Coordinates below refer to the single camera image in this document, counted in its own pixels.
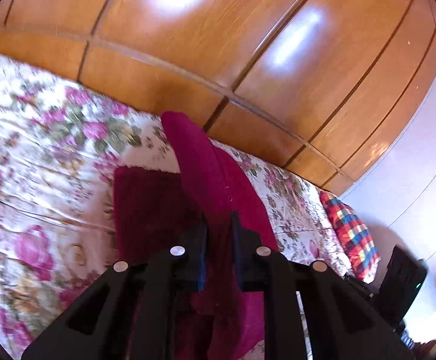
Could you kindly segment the magenta knit garment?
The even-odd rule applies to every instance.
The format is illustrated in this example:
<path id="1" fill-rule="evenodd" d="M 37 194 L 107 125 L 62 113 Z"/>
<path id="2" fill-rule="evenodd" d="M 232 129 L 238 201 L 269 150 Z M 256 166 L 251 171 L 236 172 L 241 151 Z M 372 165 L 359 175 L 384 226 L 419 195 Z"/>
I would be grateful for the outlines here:
<path id="1" fill-rule="evenodd" d="M 178 322 L 177 359 L 197 359 L 197 346 L 211 328 L 208 359 L 241 359 L 264 338 L 260 292 L 241 292 L 233 269 L 232 213 L 259 234 L 271 250 L 276 237 L 267 211 L 230 154 L 213 145 L 186 115 L 167 111 L 163 130 L 180 171 L 120 166 L 114 172 L 113 203 L 120 259 L 146 263 L 177 245 L 201 219 L 208 225 L 205 289 L 195 293 Z"/>

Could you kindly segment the plaid multicolour pillow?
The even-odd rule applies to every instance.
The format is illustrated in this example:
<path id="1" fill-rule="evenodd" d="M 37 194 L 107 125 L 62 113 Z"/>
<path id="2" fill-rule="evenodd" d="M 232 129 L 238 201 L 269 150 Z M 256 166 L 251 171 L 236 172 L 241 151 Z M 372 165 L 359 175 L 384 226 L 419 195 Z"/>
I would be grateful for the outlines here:
<path id="1" fill-rule="evenodd" d="M 380 254 L 368 226 L 349 205 L 332 193 L 320 191 L 319 199 L 341 247 L 349 258 L 354 275 L 366 284 L 372 283 Z"/>

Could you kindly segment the floral bedspread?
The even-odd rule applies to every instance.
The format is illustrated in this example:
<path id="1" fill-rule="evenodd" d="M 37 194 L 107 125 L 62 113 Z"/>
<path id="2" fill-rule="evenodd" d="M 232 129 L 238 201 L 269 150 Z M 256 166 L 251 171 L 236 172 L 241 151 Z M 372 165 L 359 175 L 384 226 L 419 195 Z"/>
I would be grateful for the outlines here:
<path id="1" fill-rule="evenodd" d="M 159 117 L 0 55 L 0 348 L 11 358 L 117 260 L 121 165 L 178 172 Z"/>

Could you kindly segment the wooden wardrobe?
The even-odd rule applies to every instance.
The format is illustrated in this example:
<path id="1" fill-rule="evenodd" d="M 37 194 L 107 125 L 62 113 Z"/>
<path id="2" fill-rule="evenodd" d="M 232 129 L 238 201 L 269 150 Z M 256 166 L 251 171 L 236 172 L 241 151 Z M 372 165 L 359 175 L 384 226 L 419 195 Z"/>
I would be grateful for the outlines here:
<path id="1" fill-rule="evenodd" d="M 436 3 L 0 0 L 0 53 L 342 194 L 436 76 Z"/>

